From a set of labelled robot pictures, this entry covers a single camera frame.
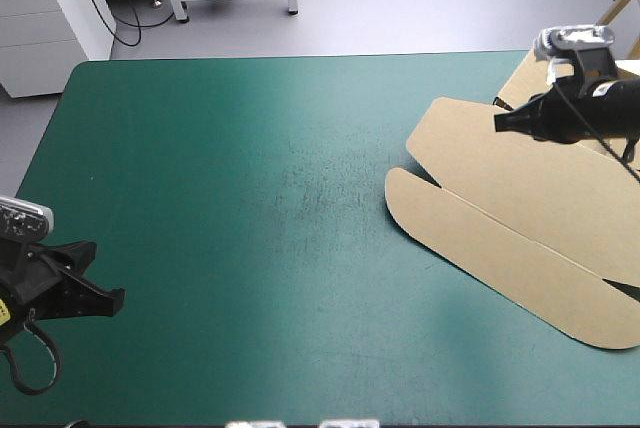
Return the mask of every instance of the black cable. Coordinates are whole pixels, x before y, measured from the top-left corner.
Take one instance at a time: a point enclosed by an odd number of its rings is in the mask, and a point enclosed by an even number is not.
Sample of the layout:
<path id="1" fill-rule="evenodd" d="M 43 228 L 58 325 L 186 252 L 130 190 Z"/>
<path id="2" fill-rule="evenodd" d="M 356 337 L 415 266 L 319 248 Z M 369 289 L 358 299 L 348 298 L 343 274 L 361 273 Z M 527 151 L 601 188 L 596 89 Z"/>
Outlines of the black cable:
<path id="1" fill-rule="evenodd" d="M 53 340 L 49 338 L 49 336 L 44 331 L 42 331 L 42 329 L 36 326 L 36 324 L 31 319 L 31 314 L 29 315 L 28 320 L 24 322 L 23 328 L 25 329 L 25 331 L 31 333 L 40 343 L 44 345 L 44 347 L 49 352 L 51 359 L 53 360 L 53 376 L 51 377 L 49 383 L 39 388 L 33 388 L 27 385 L 20 376 L 20 370 L 18 368 L 18 365 L 16 364 L 16 360 L 13 356 L 11 348 L 9 348 L 7 345 L 0 346 L 0 353 L 4 355 L 4 357 L 7 359 L 7 362 L 9 363 L 9 373 L 11 375 L 11 381 L 13 381 L 13 384 L 18 389 L 18 391 L 24 393 L 25 395 L 36 396 L 49 390 L 58 382 L 60 378 L 60 371 L 62 368 L 62 360 L 60 359 L 60 354 L 58 353 L 58 349 L 56 348 Z"/>
<path id="2" fill-rule="evenodd" d="M 111 16 L 113 16 L 116 20 L 118 20 L 120 23 L 122 23 L 123 25 L 127 25 L 127 26 L 133 26 L 134 28 L 156 28 L 158 26 L 162 26 L 164 25 L 166 22 L 168 22 L 171 18 L 173 18 L 173 13 L 169 13 L 169 16 L 167 16 L 164 20 L 159 21 L 158 23 L 152 23 L 150 25 L 142 25 L 140 23 L 131 23 L 130 21 L 127 20 L 123 20 L 122 18 L 118 18 L 116 15 L 112 14 Z"/>
<path id="3" fill-rule="evenodd" d="M 635 172 L 635 170 L 633 168 L 631 168 L 629 166 L 629 163 L 627 163 L 626 161 L 624 161 L 620 155 L 618 155 L 613 148 L 611 148 L 611 146 L 609 146 L 609 143 L 607 143 L 605 141 L 605 139 L 602 137 L 602 135 L 600 135 L 600 133 L 598 133 L 595 128 L 593 126 L 591 126 L 591 124 L 585 119 L 584 116 L 582 116 L 582 113 L 580 113 L 580 111 L 575 107 L 575 105 L 573 103 L 571 103 L 571 101 L 569 100 L 569 98 L 563 93 L 563 91 L 560 89 L 560 87 L 558 86 L 557 83 L 553 84 L 553 87 L 555 88 L 555 90 L 558 92 L 558 94 L 560 95 L 560 98 L 562 98 L 562 101 L 565 102 L 565 104 L 571 109 L 571 111 L 573 111 L 573 114 L 576 115 L 576 118 L 578 118 L 578 120 L 580 120 L 580 122 L 584 125 L 584 127 L 589 130 L 589 133 L 591 133 L 591 136 L 593 136 L 596 140 L 598 140 L 598 143 L 600 143 L 600 145 L 607 151 L 607 153 L 609 153 L 611 156 L 613 156 L 615 158 L 615 160 L 620 163 L 625 170 L 627 170 L 629 172 L 629 174 L 631 176 L 633 176 L 633 178 L 640 183 L 640 176 L 638 175 L 638 173 Z"/>
<path id="4" fill-rule="evenodd" d="M 131 2 L 131 0 L 127 0 L 127 1 L 129 2 L 129 6 L 131 6 L 131 11 L 133 12 L 133 16 L 136 19 L 136 22 L 138 23 L 138 39 L 134 43 L 129 43 L 128 41 L 124 41 L 122 38 L 116 35 L 116 33 L 111 29 L 107 21 L 104 19 L 104 16 L 102 16 L 102 12 L 100 11 L 100 8 L 98 8 L 98 5 L 96 4 L 96 0 L 91 0 L 91 3 L 93 3 L 93 7 L 96 9 L 96 12 L 100 17 L 100 20 L 102 21 L 102 24 L 105 26 L 105 28 L 107 28 L 109 33 L 111 33 L 113 37 L 123 45 L 133 47 L 133 46 L 138 46 L 142 41 L 142 27 L 139 26 L 140 19 L 138 18 L 138 12 L 136 11 L 135 6 L 133 6 L 133 3 Z"/>
<path id="5" fill-rule="evenodd" d="M 164 20 L 159 21 L 158 23 L 153 23 L 151 25 L 136 25 L 134 23 L 129 23 L 126 20 L 123 20 L 122 18 L 118 18 L 116 15 L 112 15 L 116 20 L 118 20 L 120 23 L 122 23 L 123 25 L 127 25 L 127 26 L 133 26 L 134 28 L 140 27 L 140 28 L 155 28 L 157 26 L 162 26 L 164 25 L 166 22 L 168 22 L 171 18 L 173 18 L 173 13 L 170 13 L 169 16 L 167 16 Z"/>

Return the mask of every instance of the flattened cardboard box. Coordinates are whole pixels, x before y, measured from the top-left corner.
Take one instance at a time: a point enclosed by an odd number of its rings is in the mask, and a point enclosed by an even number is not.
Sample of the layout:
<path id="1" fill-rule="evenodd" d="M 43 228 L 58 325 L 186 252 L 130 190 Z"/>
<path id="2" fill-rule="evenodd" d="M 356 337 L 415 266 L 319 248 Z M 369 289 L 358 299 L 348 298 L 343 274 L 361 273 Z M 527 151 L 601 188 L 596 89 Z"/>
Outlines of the flattened cardboard box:
<path id="1" fill-rule="evenodd" d="M 500 94 L 526 102 L 546 91 L 533 80 L 514 88 L 512 77 Z M 583 144 L 495 133 L 501 110 L 436 100 L 407 149 L 441 188 L 394 168 L 389 211 L 411 237 L 567 335 L 640 345 L 640 303 L 622 291 L 640 287 L 634 180 Z"/>

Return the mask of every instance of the robotic arm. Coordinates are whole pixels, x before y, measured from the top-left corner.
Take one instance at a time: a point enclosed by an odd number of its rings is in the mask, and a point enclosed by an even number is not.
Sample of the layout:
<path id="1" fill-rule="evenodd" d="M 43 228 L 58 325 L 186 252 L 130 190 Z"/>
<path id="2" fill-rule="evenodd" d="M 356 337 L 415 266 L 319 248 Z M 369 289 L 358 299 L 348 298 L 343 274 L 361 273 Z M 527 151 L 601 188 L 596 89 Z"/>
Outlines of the robotic arm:
<path id="1" fill-rule="evenodd" d="M 553 87 L 514 111 L 495 115 L 496 131 L 517 131 L 556 143 L 626 138 L 624 154 L 617 158 L 628 168 L 640 138 L 640 79 L 619 79 L 609 49 L 613 42 L 607 26 L 543 30 L 534 42 L 534 54 L 538 61 L 550 61 Z M 573 75 L 556 80 L 555 68 L 566 63 L 573 66 Z"/>
<path id="2" fill-rule="evenodd" d="M 9 362 L 14 385 L 27 395 L 51 388 L 60 373 L 57 349 L 37 320 L 114 316 L 124 302 L 124 290 L 103 291 L 83 277 L 95 259 L 96 244 L 39 244 L 52 230 L 49 208 L 0 196 L 0 353 Z M 38 338 L 53 359 L 54 375 L 44 388 L 21 380 L 7 346 L 23 330 Z"/>

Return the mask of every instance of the green table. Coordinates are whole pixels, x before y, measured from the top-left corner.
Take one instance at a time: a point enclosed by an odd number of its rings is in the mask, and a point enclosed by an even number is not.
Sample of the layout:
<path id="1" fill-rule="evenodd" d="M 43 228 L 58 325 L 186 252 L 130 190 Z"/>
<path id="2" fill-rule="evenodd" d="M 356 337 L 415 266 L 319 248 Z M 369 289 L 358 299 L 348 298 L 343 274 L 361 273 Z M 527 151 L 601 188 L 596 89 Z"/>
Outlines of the green table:
<path id="1" fill-rule="evenodd" d="M 51 243 L 98 242 L 87 275 L 127 300 L 42 323 L 62 380 L 24 397 L 0 364 L 0 420 L 640 421 L 640 351 L 570 340 L 386 211 L 432 99 L 490 102 L 522 56 L 82 65 L 19 196 L 54 208 Z"/>

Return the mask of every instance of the gray floor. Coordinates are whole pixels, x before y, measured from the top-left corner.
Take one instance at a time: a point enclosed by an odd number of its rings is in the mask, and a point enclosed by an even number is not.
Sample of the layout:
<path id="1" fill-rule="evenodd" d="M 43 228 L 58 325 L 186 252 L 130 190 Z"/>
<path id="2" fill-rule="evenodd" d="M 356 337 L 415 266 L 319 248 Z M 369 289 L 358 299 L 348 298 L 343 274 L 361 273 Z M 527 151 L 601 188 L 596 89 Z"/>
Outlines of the gray floor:
<path id="1" fill-rule="evenodd" d="M 191 21 L 145 30 L 140 46 L 117 45 L 114 59 L 323 56 L 526 49 L 538 30 L 595 21 L 611 0 L 223 0 L 189 5 Z M 130 17 L 114 0 L 114 12 Z M 138 0 L 144 22 L 161 19 Z M 637 36 L 636 13 L 620 26 Z M 135 31 L 120 29 L 133 39 Z M 56 96 L 11 100 L 0 90 L 0 193 L 16 193 Z"/>

